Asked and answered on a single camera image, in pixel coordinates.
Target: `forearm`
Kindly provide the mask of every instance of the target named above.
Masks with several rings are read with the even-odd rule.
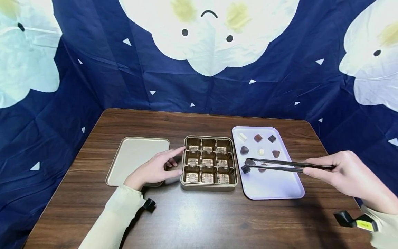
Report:
[[[79,249],[118,249],[126,228],[144,202],[141,192],[125,185],[118,187]]]

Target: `tweezers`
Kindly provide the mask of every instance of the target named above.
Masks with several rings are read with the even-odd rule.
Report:
[[[272,169],[272,170],[279,170],[279,171],[289,171],[289,172],[297,172],[297,173],[302,173],[303,168],[316,168],[316,169],[323,169],[323,170],[328,170],[331,171],[336,166],[334,165],[317,165],[317,164],[312,164],[312,163],[302,163],[302,162],[289,162],[289,161],[279,161],[279,160],[267,160],[267,159],[257,159],[257,158],[246,158],[246,160],[252,160],[252,161],[257,161],[261,163],[272,163],[272,164],[278,164],[278,165],[285,165],[285,166],[293,166],[291,167],[277,167],[277,166],[265,166],[265,165],[252,165],[252,164],[245,164],[244,166],[241,167],[242,171],[246,174],[250,170],[248,168],[258,168],[258,169]]]

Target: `chocolate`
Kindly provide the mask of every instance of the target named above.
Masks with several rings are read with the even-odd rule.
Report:
[[[257,134],[257,135],[254,136],[254,140],[255,140],[257,143],[259,143],[262,139],[263,139],[263,137],[260,136],[260,134]]]
[[[249,173],[250,170],[251,170],[249,167],[246,167],[246,166],[242,166],[240,169],[242,169],[242,171],[243,171],[244,174]]]
[[[264,173],[266,170],[267,170],[267,169],[258,169],[258,172]]]
[[[253,160],[246,159],[245,164],[246,165],[255,165],[256,163]]]
[[[259,156],[264,156],[265,151],[264,151],[263,149],[259,149],[259,150],[257,151],[257,154],[258,154]]]
[[[242,140],[243,142],[246,142],[247,137],[245,136],[245,134],[239,133],[239,138],[240,138],[240,140]]]
[[[279,155],[281,154],[280,151],[272,151],[272,154],[274,155],[274,158],[278,158]]]
[[[242,146],[242,148],[240,149],[240,154],[246,155],[247,153],[249,153],[249,149],[246,146]]]
[[[274,135],[271,135],[271,137],[268,138],[268,140],[273,143],[276,140],[276,137],[274,137]]]

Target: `wooden table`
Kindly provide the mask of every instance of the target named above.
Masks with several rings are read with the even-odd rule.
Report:
[[[292,160],[326,155],[306,121],[108,109],[25,249],[80,245],[115,190],[105,184],[105,177],[123,138],[167,138],[175,149],[187,135],[232,137],[231,129],[239,125],[275,127]],[[331,186],[301,175],[304,198],[252,201],[243,194],[238,178],[233,192],[188,192],[179,182],[148,189],[145,197],[155,200],[157,208],[153,213],[138,212],[123,248],[371,248],[367,232],[340,227],[334,219],[334,211],[347,210],[356,217],[360,211],[353,198]]]

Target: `sleeve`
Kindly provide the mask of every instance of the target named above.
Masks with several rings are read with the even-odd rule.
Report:
[[[365,205],[361,209],[377,223],[378,231],[371,233],[371,245],[377,249],[396,249],[398,245],[398,215],[380,213]]]
[[[126,228],[144,203],[141,192],[119,186],[79,249],[118,249]]]

